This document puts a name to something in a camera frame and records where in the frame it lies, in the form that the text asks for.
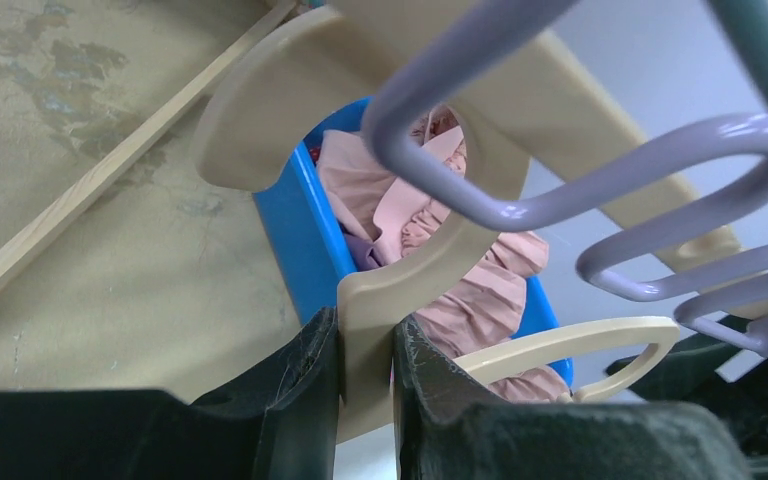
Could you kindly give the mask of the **cream wooden hanger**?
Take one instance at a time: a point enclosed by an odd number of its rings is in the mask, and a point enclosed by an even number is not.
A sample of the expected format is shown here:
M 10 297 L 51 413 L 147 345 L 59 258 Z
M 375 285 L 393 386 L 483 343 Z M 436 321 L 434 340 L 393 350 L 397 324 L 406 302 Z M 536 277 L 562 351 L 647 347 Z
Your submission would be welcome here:
M 413 3 L 412 1 L 333 1 L 313 10 L 302 20 L 310 20 L 307 33 L 319 35 L 318 42 L 325 53 L 342 55 L 338 60 L 348 62 L 352 88 L 361 95 L 378 89 L 392 73 L 391 64 L 416 54 L 432 36 L 442 33 L 455 16 L 471 6 L 471 1 Z M 455 96 L 455 112 L 465 125 L 472 159 L 477 161 L 472 179 L 493 195 L 512 197 L 516 182 L 523 180 L 527 170 L 526 157 L 534 156 L 573 188 L 580 190 L 578 179 L 591 171 L 644 145 L 645 136 L 629 115 L 606 93 L 567 47 L 552 33 L 537 36 L 522 50 L 491 71 L 476 86 Z M 655 153 L 669 153 L 674 159 L 678 147 L 662 146 L 654 140 L 648 146 L 658 146 Z M 541 220 L 542 228 L 559 223 L 587 210 L 599 207 L 624 230 L 644 221 L 683 208 L 696 201 L 696 194 L 679 175 L 655 174 L 654 180 L 638 190 L 626 189 L 618 196 L 606 190 L 619 185 L 619 173 L 596 186 L 599 192 L 613 195 L 611 202 L 586 205 L 585 210 Z M 681 233 L 652 253 L 677 273 L 692 267 L 718 266 L 717 260 L 731 260 L 743 253 L 766 253 L 762 248 L 740 251 L 739 242 L 725 224 L 736 218 L 716 219 L 718 224 L 706 227 L 702 233 Z M 720 307 L 743 318 L 768 316 L 768 293 L 751 300 L 761 286 L 737 298 L 737 304 Z
M 259 192 L 274 185 L 291 149 L 312 125 L 364 96 L 376 96 L 397 64 L 426 46 L 465 10 L 462 1 L 336 1 L 269 33 L 220 82 L 197 126 L 193 154 L 209 183 Z M 456 127 L 421 146 L 435 165 L 502 198 L 517 196 L 532 159 L 565 182 L 640 146 L 631 117 L 551 32 L 543 32 L 497 73 L 450 100 Z M 517 299 L 536 249 L 533 232 L 500 234 L 457 215 L 382 169 L 356 134 L 329 133 L 320 165 L 326 198 L 349 232 L 369 241 L 378 269 L 337 287 L 344 406 L 337 437 L 347 441 L 393 419 L 392 331 L 413 312 L 453 351 L 454 297 L 469 280 Z M 468 369 L 490 384 L 551 361 L 640 344 L 620 372 L 571 394 L 608 398 L 651 370 L 672 348 L 678 326 L 661 316 L 596 320 L 473 352 Z

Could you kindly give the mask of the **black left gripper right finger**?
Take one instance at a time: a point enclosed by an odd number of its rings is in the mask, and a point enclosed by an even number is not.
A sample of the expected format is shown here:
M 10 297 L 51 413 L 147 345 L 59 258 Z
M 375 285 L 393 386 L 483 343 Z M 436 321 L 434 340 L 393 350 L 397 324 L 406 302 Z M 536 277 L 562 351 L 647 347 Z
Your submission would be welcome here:
M 687 403 L 614 404 L 678 337 L 667 317 L 585 322 L 452 360 L 418 323 L 394 329 L 395 422 L 402 479 L 748 479 L 725 426 Z M 513 404 L 490 383 L 566 357 L 641 344 L 619 372 L 557 403 Z

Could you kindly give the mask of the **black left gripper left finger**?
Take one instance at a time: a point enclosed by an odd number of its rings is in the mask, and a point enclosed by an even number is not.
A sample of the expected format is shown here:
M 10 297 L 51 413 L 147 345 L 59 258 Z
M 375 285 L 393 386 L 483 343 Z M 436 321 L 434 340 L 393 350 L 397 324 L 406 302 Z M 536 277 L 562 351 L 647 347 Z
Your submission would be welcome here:
M 338 324 L 185 403 L 162 390 L 0 392 L 0 479 L 329 479 Z

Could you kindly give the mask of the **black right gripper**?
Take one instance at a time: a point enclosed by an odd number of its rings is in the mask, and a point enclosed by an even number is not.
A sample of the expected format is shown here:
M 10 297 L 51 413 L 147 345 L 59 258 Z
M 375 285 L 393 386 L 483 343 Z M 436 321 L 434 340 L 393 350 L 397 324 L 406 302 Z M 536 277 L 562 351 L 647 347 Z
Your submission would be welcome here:
M 717 369 L 740 349 L 702 334 L 679 342 L 630 390 L 647 401 L 702 406 L 728 428 L 747 457 L 752 476 L 768 479 L 768 358 L 735 380 Z

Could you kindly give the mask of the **purple pleated skirt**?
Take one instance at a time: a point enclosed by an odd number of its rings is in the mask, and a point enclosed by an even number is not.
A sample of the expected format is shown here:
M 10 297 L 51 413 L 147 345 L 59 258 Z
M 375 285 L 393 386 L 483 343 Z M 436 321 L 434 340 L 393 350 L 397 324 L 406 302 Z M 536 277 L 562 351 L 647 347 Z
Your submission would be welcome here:
M 343 238 L 358 272 L 370 271 L 384 266 L 384 263 L 378 258 L 372 242 L 346 232 L 343 233 Z

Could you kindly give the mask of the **cream wooden hanger front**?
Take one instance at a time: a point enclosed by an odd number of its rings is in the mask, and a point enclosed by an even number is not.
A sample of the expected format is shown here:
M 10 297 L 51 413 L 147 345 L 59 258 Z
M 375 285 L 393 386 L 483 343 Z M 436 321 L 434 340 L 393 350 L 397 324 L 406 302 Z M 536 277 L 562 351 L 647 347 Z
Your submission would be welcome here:
M 342 55 L 338 60 L 348 62 L 352 88 L 361 95 L 378 89 L 392 73 L 391 64 L 416 54 L 432 36 L 442 33 L 455 16 L 471 6 L 471 1 L 413 3 L 412 1 L 333 1 L 313 10 L 302 20 L 310 20 L 307 33 L 319 35 L 318 42 L 325 53 Z M 534 156 L 573 188 L 580 190 L 578 179 L 591 171 L 644 145 L 645 136 L 629 115 L 606 93 L 567 47 L 552 33 L 537 36 L 522 50 L 491 71 L 476 86 L 455 96 L 455 112 L 465 125 L 472 159 L 477 161 L 472 179 L 493 195 L 512 197 L 516 182 L 523 180 L 527 170 L 526 157 Z M 648 146 L 658 146 L 655 153 L 669 153 L 674 159 L 678 147 L 662 146 L 654 140 Z M 624 230 L 644 221 L 683 208 L 696 201 L 696 194 L 679 175 L 655 174 L 654 180 L 638 190 L 626 189 L 618 196 L 606 190 L 619 185 L 619 173 L 596 186 L 599 192 L 613 195 L 611 202 L 586 205 L 585 210 L 541 220 L 542 228 L 559 223 L 587 210 L 599 207 Z M 702 233 L 681 233 L 652 253 L 677 273 L 692 267 L 718 266 L 717 260 L 731 260 L 743 253 L 766 253 L 762 248 L 740 251 L 739 242 L 725 224 L 736 218 L 716 219 L 718 224 L 706 227 Z M 743 318 L 768 316 L 768 293 L 751 300 L 761 286 L 737 298 L 737 304 L 720 307 Z

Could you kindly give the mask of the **pink pleated skirt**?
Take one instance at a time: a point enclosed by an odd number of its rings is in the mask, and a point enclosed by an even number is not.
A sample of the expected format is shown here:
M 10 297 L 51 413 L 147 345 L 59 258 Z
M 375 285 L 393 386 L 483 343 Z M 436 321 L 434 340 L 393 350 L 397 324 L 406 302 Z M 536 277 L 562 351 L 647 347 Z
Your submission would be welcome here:
M 327 130 L 316 171 L 340 225 L 372 242 L 384 263 L 338 284 L 348 406 L 387 396 L 390 332 L 410 313 L 452 358 L 507 341 L 518 329 L 526 280 L 548 261 L 538 236 L 468 225 L 380 166 L 356 132 Z

